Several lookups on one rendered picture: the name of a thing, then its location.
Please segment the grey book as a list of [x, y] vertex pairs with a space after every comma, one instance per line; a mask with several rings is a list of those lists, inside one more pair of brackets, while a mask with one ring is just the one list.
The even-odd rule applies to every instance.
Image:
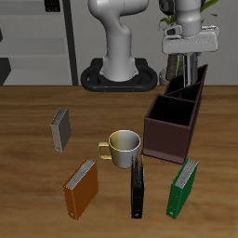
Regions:
[[59, 108], [50, 128], [55, 151], [63, 152], [72, 133], [68, 109]]

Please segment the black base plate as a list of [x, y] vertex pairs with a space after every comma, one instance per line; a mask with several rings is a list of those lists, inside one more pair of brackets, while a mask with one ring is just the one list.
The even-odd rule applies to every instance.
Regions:
[[102, 68], [102, 58], [95, 58], [90, 66], [81, 74], [82, 86], [92, 92], [146, 92], [157, 86], [157, 73], [148, 66], [147, 60], [135, 58], [139, 71], [132, 79], [124, 82], [114, 82], [99, 73]]

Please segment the dark brown desk caddy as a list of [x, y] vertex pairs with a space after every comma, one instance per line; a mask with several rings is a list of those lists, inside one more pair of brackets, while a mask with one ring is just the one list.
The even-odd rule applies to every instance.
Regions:
[[183, 75], [172, 78], [163, 95], [157, 94], [144, 119], [141, 154], [174, 165], [188, 157], [202, 101], [208, 65], [198, 68], [197, 81], [184, 86]]

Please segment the green pot plant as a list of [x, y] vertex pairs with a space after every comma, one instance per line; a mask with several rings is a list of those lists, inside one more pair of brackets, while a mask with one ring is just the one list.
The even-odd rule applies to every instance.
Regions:
[[[198, 34], [204, 20], [201, 13], [213, 6], [218, 0], [158, 0], [160, 10], [166, 17], [160, 20], [159, 28], [165, 31], [167, 25], [180, 25], [182, 36], [189, 38]], [[165, 79], [183, 74], [183, 55], [185, 53], [166, 54], [168, 56]]]

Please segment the yellow and white mug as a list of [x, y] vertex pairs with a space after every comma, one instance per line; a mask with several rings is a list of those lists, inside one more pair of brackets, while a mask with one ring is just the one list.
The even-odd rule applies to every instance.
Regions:
[[[113, 163], [127, 169], [132, 166], [132, 161], [136, 159], [140, 146], [140, 137], [131, 130], [118, 130], [108, 138], [107, 142], [98, 144], [98, 156], [100, 159], [112, 160]], [[102, 147], [110, 149], [110, 154], [105, 155], [100, 152]]]

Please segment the black binders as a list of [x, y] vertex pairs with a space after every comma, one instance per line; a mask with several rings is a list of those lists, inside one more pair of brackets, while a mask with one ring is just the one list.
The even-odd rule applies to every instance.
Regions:
[[60, 0], [44, 0], [46, 12], [60, 12]]

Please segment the green book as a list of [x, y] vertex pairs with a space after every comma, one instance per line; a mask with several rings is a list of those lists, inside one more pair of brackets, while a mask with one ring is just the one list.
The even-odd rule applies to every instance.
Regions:
[[186, 162], [174, 178], [171, 184], [166, 210], [166, 214], [169, 217], [173, 219], [178, 217], [181, 208], [191, 194], [197, 166], [197, 162], [187, 158]]

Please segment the dark grey block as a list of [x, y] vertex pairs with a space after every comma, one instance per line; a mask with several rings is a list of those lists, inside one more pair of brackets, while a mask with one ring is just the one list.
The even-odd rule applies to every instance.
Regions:
[[9, 74], [11, 73], [11, 66], [8, 58], [0, 58], [0, 86], [4, 84]]

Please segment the black book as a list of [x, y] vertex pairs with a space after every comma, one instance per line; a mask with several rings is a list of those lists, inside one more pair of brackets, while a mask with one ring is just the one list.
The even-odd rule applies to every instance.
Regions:
[[142, 218], [144, 199], [143, 157], [132, 160], [131, 166], [131, 217]]

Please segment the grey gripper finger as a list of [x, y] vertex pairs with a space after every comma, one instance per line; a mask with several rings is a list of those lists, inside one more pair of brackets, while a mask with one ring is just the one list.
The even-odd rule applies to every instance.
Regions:
[[198, 78], [198, 58], [200, 53], [194, 52], [191, 56], [191, 84], [195, 84]]
[[191, 54], [185, 53], [183, 55], [183, 77], [184, 77], [184, 87], [191, 84]]

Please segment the orange book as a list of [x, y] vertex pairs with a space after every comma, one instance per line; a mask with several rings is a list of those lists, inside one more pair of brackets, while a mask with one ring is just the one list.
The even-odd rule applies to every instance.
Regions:
[[68, 214], [78, 220], [99, 191], [97, 163], [86, 158], [63, 183]]

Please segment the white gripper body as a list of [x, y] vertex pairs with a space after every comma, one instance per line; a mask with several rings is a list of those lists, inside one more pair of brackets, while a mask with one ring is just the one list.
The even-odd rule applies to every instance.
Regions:
[[164, 31], [162, 51], [165, 54], [214, 52], [218, 49], [219, 28], [214, 25], [203, 26], [195, 36], [181, 35], [180, 25], [167, 25]]

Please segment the grey bookshelf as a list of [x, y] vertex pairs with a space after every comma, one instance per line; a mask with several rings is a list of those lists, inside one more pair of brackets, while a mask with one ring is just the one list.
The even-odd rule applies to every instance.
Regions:
[[44, 0], [0, 0], [0, 58], [11, 73], [3, 86], [76, 86], [71, 0], [46, 12]]

